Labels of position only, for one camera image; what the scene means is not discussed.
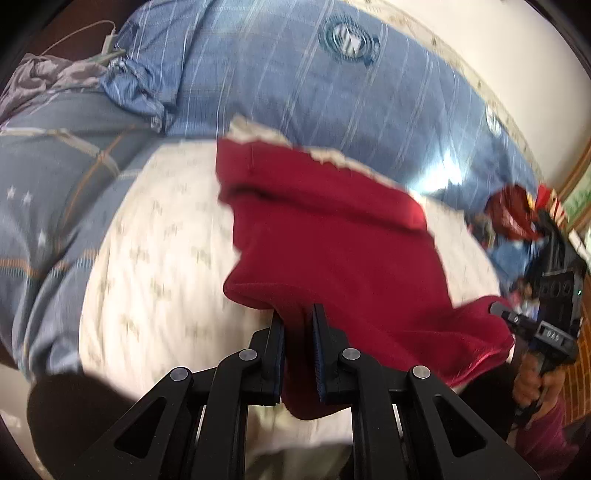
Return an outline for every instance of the gray fabric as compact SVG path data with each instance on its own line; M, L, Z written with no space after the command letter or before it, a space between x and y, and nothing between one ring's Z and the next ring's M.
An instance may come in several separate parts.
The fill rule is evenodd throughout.
M106 68L90 61L71 61L27 53L0 96L0 122L48 90L95 87Z
M0 128L0 339L29 379L79 368L90 268L157 138L95 90L46 93Z

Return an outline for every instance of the white wall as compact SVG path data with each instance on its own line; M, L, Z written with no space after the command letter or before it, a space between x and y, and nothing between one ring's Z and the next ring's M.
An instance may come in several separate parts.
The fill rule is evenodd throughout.
M385 0L463 57L513 116L553 186L591 136L591 80L525 0Z

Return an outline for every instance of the blue blanket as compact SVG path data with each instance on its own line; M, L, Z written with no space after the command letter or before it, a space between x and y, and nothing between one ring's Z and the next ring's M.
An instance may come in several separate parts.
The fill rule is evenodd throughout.
M218 137L239 113L469 212L537 189L457 71L338 0L152 0L118 46L102 87L167 135Z

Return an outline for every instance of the cable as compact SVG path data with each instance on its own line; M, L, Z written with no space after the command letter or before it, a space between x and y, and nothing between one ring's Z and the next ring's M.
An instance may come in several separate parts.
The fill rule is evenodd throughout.
M64 38L59 39L51 47L47 48L40 56L42 57L48 51L50 51L53 47L59 45L61 42L63 42L64 40L67 40L71 36L76 35L77 33L80 33L82 31L86 30L87 28L91 28L91 27L94 27L96 25L100 25L100 24L103 24L103 23L110 23L111 25L113 25L113 30L111 31L111 35L114 35L115 34L115 31L117 30L117 25L115 25L115 22L113 22L112 20L99 20L98 22L94 22L94 23L91 23L90 25L87 25L85 27L79 28L78 30L73 31L72 33L66 35Z

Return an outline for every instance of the white bedsheet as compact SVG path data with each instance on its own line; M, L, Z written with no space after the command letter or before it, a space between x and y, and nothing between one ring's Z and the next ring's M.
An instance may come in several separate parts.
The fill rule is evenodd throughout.
M286 144L277 132L236 118L235 141ZM393 188L385 177L339 152L310 149L318 161L358 170ZM239 258L232 211L217 202L215 141L163 145L148 161L119 208L86 290L79 349L84 370L139 398L172 368L215 367L248 346L271 312L228 300L222 291ZM498 295L498 279L461 212L423 197L454 305ZM314 421L295 419L283 405L249 412L247 451L350 443L350 411Z

